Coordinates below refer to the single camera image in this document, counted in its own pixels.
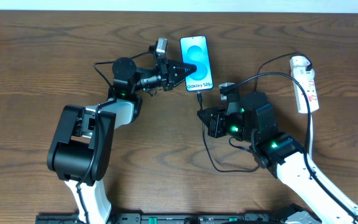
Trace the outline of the blue Galaxy smartphone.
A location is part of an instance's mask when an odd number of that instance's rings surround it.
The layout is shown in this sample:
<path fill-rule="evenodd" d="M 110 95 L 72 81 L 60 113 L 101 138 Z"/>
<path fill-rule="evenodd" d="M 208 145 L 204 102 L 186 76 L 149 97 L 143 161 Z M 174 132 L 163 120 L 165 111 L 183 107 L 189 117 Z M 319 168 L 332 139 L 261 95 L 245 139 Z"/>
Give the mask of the blue Galaxy smartphone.
<path fill-rule="evenodd" d="M 203 91 L 213 89 L 213 75 L 206 37 L 203 35 L 182 37 L 180 47 L 183 62 L 196 66 L 196 71 L 185 78 L 186 90 Z"/>

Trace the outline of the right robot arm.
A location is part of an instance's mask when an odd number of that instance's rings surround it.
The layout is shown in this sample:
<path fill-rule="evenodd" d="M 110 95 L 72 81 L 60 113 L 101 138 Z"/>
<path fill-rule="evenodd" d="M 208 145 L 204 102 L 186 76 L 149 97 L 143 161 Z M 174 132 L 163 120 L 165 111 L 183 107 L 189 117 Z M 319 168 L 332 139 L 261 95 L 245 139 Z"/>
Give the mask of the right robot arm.
<path fill-rule="evenodd" d="M 321 172 L 296 139 L 279 130 L 265 93 L 230 93 L 227 101 L 226 107 L 197 112 L 209 136 L 249 142 L 258 166 L 298 194 L 323 223 L 358 223 L 358 205 Z"/>

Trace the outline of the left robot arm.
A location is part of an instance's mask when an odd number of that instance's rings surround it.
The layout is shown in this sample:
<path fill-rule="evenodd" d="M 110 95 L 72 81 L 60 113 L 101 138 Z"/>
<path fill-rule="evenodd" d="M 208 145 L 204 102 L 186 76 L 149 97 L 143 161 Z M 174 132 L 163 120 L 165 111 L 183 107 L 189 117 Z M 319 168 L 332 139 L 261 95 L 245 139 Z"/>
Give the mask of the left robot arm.
<path fill-rule="evenodd" d="M 153 68 L 137 67 L 132 57 L 111 61 L 114 80 L 108 98 L 94 106 L 66 105 L 47 157 L 48 169 L 70 188 L 79 208 L 57 223 L 112 223 L 112 203 L 103 177 L 107 171 L 114 131 L 139 116 L 142 97 L 137 91 L 170 91 L 196 72 L 196 65 L 155 57 Z"/>

